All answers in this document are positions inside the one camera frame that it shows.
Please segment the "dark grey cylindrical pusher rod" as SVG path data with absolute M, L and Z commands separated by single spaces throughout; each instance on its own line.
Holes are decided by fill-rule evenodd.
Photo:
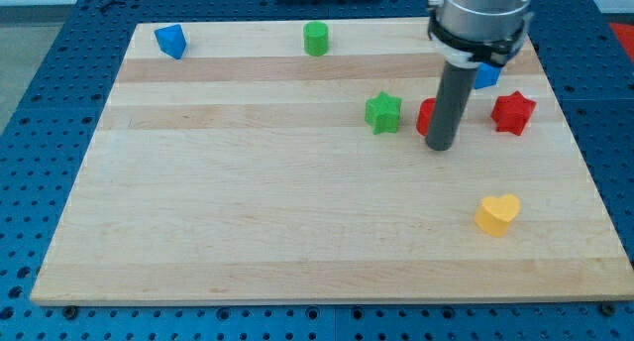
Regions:
M 447 151 L 454 143 L 473 90 L 477 67 L 458 67 L 446 61 L 425 138 L 434 151 Z

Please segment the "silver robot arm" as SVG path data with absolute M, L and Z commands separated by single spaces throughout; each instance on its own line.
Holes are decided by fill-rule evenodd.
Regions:
M 524 45 L 531 1 L 427 0 L 427 35 L 445 60 L 425 138 L 430 149 L 453 146 L 479 67 L 503 67 Z

